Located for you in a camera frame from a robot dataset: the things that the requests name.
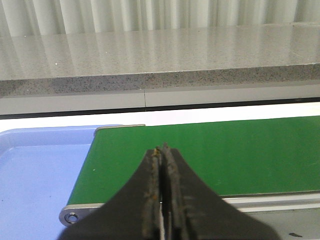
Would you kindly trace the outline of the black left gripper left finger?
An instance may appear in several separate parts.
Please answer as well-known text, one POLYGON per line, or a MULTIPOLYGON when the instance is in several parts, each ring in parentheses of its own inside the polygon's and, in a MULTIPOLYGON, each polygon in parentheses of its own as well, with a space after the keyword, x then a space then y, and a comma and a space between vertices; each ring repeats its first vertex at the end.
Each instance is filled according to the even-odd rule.
POLYGON ((69 204, 59 219, 60 240, 159 240, 161 234, 159 148, 146 151, 124 186, 105 203, 69 204))

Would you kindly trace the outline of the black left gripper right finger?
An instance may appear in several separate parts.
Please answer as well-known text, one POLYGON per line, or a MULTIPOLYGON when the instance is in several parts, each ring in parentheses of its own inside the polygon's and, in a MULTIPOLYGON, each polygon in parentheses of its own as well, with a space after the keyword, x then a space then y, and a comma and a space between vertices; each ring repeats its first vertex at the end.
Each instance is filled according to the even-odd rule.
POLYGON ((161 149, 161 184, 169 240, 278 240, 269 225, 237 210, 211 190, 176 148, 161 149))

